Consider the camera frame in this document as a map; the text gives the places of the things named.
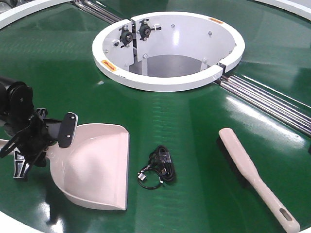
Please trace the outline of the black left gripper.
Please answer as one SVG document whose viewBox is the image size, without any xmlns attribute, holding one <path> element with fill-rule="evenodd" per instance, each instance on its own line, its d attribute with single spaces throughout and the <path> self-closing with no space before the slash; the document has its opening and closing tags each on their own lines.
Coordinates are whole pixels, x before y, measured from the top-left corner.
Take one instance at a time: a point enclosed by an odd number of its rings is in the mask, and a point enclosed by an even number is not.
<svg viewBox="0 0 311 233">
<path fill-rule="evenodd" d="M 61 122 L 47 118 L 46 113 L 47 109 L 38 108 L 31 114 L 27 126 L 15 133 L 0 150 L 1 158 L 14 150 L 15 180 L 27 181 L 30 166 L 45 167 L 45 150 L 56 140 L 60 148 L 68 148 L 73 142 L 78 116 L 68 112 Z"/>
</svg>

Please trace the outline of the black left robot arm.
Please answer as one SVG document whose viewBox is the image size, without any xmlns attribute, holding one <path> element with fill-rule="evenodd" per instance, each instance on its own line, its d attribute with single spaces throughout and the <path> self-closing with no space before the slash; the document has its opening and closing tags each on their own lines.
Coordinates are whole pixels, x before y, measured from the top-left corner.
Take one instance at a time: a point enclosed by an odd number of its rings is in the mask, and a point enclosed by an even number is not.
<svg viewBox="0 0 311 233">
<path fill-rule="evenodd" d="M 14 157 L 14 179 L 25 180 L 33 166 L 46 166 L 46 153 L 58 144 L 68 148 L 74 139 L 78 116 L 68 112 L 62 120 L 47 117 L 45 108 L 35 109 L 33 90 L 22 81 L 0 79 L 0 125 L 11 137 L 0 142 L 0 156 Z"/>
</svg>

